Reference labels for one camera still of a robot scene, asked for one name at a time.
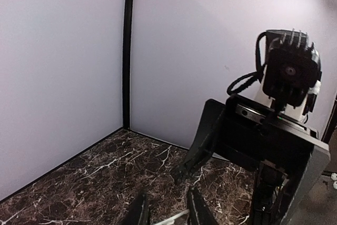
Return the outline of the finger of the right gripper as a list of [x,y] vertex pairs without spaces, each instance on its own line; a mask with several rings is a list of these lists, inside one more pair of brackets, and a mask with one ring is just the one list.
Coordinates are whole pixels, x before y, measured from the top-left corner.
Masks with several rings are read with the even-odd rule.
[[215,99],[205,102],[194,141],[182,163],[172,170],[176,185],[193,176],[214,154],[227,159],[225,148],[220,145],[225,114],[226,103]]

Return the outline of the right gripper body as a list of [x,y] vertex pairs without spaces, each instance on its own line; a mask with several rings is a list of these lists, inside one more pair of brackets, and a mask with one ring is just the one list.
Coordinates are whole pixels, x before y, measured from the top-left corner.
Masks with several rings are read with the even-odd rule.
[[255,174],[249,224],[288,224],[330,161],[315,130],[240,95],[213,102],[215,152]]

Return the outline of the white battery cover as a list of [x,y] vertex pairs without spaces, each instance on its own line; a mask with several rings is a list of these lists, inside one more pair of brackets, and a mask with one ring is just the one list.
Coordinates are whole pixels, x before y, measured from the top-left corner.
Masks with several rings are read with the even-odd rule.
[[163,221],[156,223],[155,225],[187,225],[189,220],[189,209],[184,210],[178,214],[175,214]]

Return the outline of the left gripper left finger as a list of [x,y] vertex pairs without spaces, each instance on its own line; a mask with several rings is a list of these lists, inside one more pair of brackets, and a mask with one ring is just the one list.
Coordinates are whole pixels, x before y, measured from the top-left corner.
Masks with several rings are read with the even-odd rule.
[[140,193],[132,202],[128,213],[123,219],[125,225],[148,225],[150,224],[150,209],[148,195]]

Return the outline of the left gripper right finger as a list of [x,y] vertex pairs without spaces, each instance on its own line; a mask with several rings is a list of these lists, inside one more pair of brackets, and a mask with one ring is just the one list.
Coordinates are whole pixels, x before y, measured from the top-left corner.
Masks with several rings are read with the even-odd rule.
[[203,196],[196,187],[189,187],[187,191],[187,208],[191,225],[218,225],[213,213],[207,206]]

